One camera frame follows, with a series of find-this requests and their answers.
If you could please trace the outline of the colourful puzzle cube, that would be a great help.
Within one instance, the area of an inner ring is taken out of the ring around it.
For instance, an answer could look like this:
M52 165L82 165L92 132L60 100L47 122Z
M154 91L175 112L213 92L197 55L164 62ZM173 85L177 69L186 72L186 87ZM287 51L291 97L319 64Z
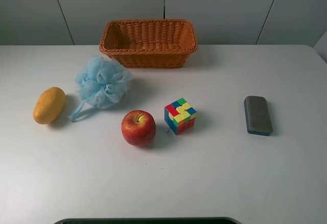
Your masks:
M184 98L168 104L164 109L164 120L176 135L193 127L196 117L196 110Z

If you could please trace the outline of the red apple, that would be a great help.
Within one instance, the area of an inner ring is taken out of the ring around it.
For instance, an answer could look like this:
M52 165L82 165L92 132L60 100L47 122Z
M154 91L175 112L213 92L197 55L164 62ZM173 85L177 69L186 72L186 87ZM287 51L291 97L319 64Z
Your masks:
M150 113L143 110L133 110L123 118L121 131L128 144L142 147L154 140L156 124Z

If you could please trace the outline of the orange wicker basket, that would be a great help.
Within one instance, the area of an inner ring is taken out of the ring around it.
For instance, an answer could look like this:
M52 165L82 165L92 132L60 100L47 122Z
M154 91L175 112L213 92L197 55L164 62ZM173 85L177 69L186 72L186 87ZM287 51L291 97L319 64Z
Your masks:
M110 21L99 50L126 68L177 69L197 51L193 25L185 19Z

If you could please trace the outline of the light blue bath loofah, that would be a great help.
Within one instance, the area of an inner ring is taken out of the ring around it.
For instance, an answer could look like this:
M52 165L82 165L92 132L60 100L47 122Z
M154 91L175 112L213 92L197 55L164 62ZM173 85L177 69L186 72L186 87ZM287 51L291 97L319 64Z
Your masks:
M81 103L69 115L69 120L75 121L86 103L97 109L116 105L128 92L131 80L131 72L118 61L93 57L75 78Z

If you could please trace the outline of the grey blue board eraser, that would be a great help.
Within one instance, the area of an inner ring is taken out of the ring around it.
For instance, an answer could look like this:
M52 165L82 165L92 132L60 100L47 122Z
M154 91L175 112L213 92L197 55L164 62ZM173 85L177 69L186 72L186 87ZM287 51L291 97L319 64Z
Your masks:
M260 96L247 96L244 100L244 109L248 133L270 136L273 128L267 100Z

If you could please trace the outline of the yellow mango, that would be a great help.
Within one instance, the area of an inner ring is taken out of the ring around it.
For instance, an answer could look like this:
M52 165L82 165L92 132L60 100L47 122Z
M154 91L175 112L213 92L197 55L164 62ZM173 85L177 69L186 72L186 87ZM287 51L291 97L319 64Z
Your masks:
M58 87L45 90L39 97L33 111L34 121L46 125L55 121L64 109L66 95Z

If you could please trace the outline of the black device edge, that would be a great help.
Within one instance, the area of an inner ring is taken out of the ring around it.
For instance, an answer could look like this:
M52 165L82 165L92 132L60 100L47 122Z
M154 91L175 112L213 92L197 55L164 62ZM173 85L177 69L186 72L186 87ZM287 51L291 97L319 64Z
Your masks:
M109 218L109 219L63 219L56 223L94 223L94 224L237 224L228 217L174 217L174 218Z

